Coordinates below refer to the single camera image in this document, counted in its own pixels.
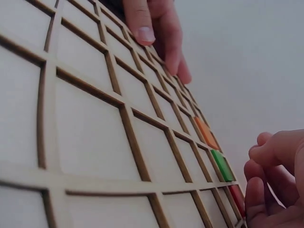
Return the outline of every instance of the fingernail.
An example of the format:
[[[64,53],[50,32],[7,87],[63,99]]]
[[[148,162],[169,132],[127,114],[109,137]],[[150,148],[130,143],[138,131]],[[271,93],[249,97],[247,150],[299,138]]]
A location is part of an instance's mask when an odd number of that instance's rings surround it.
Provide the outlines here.
[[[139,28],[138,38],[142,41],[147,41],[147,42],[153,42],[155,40],[153,30],[147,26]]]

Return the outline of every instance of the green tile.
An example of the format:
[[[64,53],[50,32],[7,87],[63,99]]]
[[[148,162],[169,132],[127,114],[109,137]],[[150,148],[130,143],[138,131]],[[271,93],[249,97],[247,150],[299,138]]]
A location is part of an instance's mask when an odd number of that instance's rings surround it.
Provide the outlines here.
[[[211,150],[211,153],[218,164],[219,170],[222,173],[224,180],[226,182],[234,181],[231,170],[228,167],[228,164],[225,158],[223,157],[222,153],[216,150]]]

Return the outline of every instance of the red tile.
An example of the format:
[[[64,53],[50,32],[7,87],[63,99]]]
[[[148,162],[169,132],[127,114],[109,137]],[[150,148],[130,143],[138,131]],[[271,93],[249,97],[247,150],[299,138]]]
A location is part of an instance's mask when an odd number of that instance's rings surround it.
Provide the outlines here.
[[[231,192],[231,195],[236,203],[236,206],[241,214],[242,217],[245,217],[245,202],[243,199],[243,194],[240,191],[240,189],[238,188],[237,185],[231,185],[229,186],[229,190]]]

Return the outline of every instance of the colored tile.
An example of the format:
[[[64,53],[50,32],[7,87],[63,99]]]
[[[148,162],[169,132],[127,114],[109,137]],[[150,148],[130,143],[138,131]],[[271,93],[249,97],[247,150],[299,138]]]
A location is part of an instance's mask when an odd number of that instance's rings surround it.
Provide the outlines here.
[[[229,186],[229,190],[231,192],[231,195],[236,203],[236,206],[241,214],[242,217],[245,217],[245,204],[243,199],[243,194],[240,191],[239,187],[237,185],[231,185]]]
[[[216,143],[216,141],[214,140],[214,137],[211,134],[208,126],[204,122],[202,122],[197,116],[194,117],[194,120],[195,120],[196,124],[198,125],[200,132],[204,136],[204,139],[206,140],[206,143],[209,146],[211,146],[212,148],[218,150],[219,146]]]
[[[222,173],[224,180],[226,182],[234,181],[231,170],[228,167],[228,164],[225,158],[223,157],[222,153],[216,150],[211,150],[211,153],[218,164],[219,170]]]

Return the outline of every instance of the orange tile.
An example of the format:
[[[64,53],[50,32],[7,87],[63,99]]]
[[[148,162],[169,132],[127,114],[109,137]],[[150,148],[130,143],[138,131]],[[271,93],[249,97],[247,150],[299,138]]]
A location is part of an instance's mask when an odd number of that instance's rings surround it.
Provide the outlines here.
[[[200,132],[202,133],[202,135],[204,136],[206,143],[211,146],[212,148],[218,150],[219,146],[216,143],[216,141],[214,140],[214,137],[212,136],[208,126],[202,122],[197,116],[194,117],[196,124],[199,127]]]

